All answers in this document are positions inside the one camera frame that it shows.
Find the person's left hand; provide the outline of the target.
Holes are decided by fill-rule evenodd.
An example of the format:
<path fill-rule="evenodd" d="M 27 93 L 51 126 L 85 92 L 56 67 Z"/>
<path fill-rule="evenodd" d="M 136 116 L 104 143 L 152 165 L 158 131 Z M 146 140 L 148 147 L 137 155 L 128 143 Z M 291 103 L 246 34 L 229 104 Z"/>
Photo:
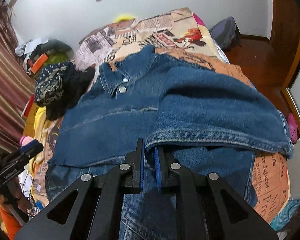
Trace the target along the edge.
<path fill-rule="evenodd" d="M 10 193 L 12 194 L 13 198 L 17 201 L 18 208 L 23 211 L 24 213 L 27 213 L 28 210 L 32 208 L 32 204 L 30 201 L 24 196 L 24 194 L 21 191 L 21 186 L 19 184 L 19 178 L 15 177 L 11 184 L 13 185 L 12 189 L 10 190 Z M 0 207 L 9 215 L 11 215 L 11 211 L 8 208 L 8 199 L 0 194 Z"/>

